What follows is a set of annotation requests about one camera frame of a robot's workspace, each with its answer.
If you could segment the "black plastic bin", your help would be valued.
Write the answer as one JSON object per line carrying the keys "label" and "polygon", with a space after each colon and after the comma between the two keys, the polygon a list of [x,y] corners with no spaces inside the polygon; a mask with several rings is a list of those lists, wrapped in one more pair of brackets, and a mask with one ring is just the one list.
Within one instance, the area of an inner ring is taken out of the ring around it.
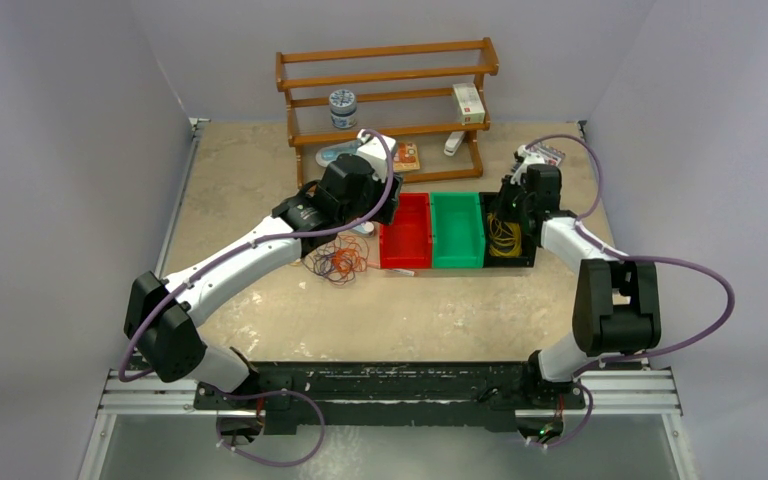
{"label": "black plastic bin", "polygon": [[495,192],[479,192],[482,227],[485,238],[484,248],[484,268],[532,268],[536,258],[536,246],[528,239],[521,244],[521,254],[519,256],[496,256],[491,253],[490,226],[488,223],[488,212],[491,203],[495,200]]}

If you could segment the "red plastic bin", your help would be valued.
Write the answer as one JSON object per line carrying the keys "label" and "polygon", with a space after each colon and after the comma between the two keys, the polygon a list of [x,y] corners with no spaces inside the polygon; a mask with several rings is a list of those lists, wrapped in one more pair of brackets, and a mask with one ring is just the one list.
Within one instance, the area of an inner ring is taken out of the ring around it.
{"label": "red plastic bin", "polygon": [[430,194],[401,194],[393,222],[380,228],[380,265],[385,269],[429,269],[432,247]]}

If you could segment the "green plastic bin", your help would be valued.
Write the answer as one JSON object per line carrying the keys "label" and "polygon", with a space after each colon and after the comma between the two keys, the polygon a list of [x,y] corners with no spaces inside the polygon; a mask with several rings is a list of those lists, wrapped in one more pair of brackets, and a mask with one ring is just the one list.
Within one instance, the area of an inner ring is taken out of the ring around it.
{"label": "green plastic bin", "polygon": [[485,236],[480,197],[476,192],[432,192],[432,267],[480,269]]}

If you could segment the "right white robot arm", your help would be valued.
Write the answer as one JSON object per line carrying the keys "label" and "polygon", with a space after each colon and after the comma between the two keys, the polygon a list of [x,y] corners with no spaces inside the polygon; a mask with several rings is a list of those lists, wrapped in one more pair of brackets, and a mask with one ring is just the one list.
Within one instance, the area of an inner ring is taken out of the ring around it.
{"label": "right white robot arm", "polygon": [[560,382],[608,354],[621,357],[658,345],[662,336],[658,278],[650,261],[609,252],[577,216],[560,206],[558,167],[531,164],[504,176],[491,211],[513,222],[534,246],[559,258],[577,277],[571,331],[534,354],[537,368],[524,376],[521,392],[536,407],[556,399]]}

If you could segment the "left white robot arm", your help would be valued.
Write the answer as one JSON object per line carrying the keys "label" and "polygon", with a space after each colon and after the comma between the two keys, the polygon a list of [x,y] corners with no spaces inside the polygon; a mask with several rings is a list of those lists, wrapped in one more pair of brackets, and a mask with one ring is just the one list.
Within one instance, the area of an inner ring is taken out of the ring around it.
{"label": "left white robot arm", "polygon": [[364,221],[390,224],[403,177],[378,173],[344,154],[322,178],[282,200],[249,233],[187,269],[162,279],[147,271],[132,283],[124,333],[163,382],[185,377],[219,388],[232,408],[257,399],[258,382],[240,353],[209,345],[198,328],[230,299],[272,271],[304,259]]}

